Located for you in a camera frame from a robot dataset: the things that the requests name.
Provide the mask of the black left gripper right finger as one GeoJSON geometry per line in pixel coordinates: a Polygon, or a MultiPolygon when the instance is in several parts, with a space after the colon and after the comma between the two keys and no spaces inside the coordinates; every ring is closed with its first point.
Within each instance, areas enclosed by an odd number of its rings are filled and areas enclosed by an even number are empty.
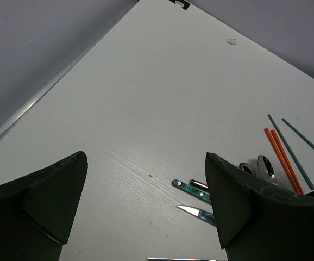
{"type": "Polygon", "coordinates": [[[314,260],[314,191],[301,195],[208,153],[205,174],[229,260],[314,260]]]}

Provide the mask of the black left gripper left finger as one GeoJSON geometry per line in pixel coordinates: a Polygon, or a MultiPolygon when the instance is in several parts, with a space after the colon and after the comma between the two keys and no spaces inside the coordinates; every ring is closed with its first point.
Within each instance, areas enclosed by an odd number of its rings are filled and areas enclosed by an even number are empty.
{"type": "Polygon", "coordinates": [[[87,156],[79,151],[0,185],[0,260],[60,258],[87,170],[87,156]]]}

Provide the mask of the spoon with pink handle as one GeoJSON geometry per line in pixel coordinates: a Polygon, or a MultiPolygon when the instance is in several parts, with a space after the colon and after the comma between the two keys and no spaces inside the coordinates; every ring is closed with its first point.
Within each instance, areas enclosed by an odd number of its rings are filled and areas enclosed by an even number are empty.
{"type": "Polygon", "coordinates": [[[241,163],[239,163],[238,167],[239,167],[240,170],[245,171],[245,172],[247,172],[247,173],[249,173],[249,174],[251,174],[251,175],[253,175],[255,177],[258,176],[256,174],[254,168],[251,165],[249,165],[248,163],[241,162],[241,163]]]}

